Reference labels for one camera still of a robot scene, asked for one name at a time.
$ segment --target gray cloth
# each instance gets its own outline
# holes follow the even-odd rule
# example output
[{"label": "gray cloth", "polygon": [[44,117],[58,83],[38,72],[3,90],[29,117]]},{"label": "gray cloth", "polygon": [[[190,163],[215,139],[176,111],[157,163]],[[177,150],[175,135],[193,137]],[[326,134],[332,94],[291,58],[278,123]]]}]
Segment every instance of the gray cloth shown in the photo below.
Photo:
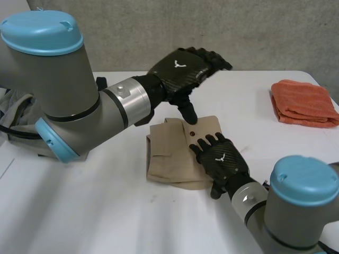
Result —
[{"label": "gray cloth", "polygon": [[[4,113],[0,125],[31,133],[37,133],[34,125],[43,116],[38,101],[31,94],[18,90],[11,90],[0,99],[0,111]],[[56,157],[43,140],[22,139],[3,132],[0,134],[11,144],[27,148],[39,155]],[[82,155],[79,160],[86,160],[87,155],[88,153]]]}]

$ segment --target gray wall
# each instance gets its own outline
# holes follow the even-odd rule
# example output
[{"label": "gray wall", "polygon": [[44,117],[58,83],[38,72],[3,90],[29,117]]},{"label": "gray wall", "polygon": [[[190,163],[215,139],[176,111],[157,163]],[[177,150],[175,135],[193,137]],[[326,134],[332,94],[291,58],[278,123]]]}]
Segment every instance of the gray wall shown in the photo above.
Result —
[{"label": "gray wall", "polygon": [[339,102],[338,0],[28,0],[77,18],[94,71],[204,47],[236,70],[302,70]]}]

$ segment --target robotic thumb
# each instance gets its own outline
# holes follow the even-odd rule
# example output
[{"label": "robotic thumb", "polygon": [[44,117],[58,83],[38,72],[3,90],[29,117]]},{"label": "robotic thumb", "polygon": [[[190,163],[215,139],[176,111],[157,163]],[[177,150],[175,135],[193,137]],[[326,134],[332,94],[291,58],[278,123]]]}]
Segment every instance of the robotic thumb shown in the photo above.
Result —
[{"label": "robotic thumb", "polygon": [[174,99],[169,103],[178,106],[178,110],[188,124],[193,125],[198,122],[197,114],[195,113],[193,104],[190,102],[188,95],[182,96],[179,99]]}]

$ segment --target black cable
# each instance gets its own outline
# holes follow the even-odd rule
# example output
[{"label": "black cable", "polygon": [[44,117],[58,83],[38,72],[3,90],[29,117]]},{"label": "black cable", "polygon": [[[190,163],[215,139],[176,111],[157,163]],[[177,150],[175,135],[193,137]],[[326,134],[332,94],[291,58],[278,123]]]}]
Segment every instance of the black cable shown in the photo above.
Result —
[{"label": "black cable", "polygon": [[33,140],[41,139],[41,136],[39,134],[24,131],[16,131],[2,125],[0,125],[0,131],[21,139],[33,139]]},{"label": "black cable", "polygon": [[339,252],[335,251],[334,249],[331,249],[329,246],[324,244],[323,242],[318,242],[320,248],[322,248],[327,254],[339,254]]}]

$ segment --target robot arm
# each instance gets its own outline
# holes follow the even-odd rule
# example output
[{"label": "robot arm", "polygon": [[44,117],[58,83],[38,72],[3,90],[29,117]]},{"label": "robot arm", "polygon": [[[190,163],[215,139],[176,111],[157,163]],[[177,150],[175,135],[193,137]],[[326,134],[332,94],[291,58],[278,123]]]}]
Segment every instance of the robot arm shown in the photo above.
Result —
[{"label": "robot arm", "polygon": [[127,127],[150,121],[160,102],[197,122],[189,95],[207,77],[232,66],[215,52],[178,49],[147,75],[98,92],[75,19],[58,11],[14,14],[1,23],[7,48],[0,84],[33,93],[45,116],[37,132],[63,162],[95,148]]},{"label": "robot arm", "polygon": [[233,143],[221,133],[216,137],[207,135],[209,144],[198,140],[201,149],[190,145],[213,179],[211,197],[228,193],[234,210],[264,253],[324,253],[326,246],[319,242],[323,228],[339,220],[338,164],[329,166],[302,156],[282,158],[274,166],[267,192],[249,176]]}]

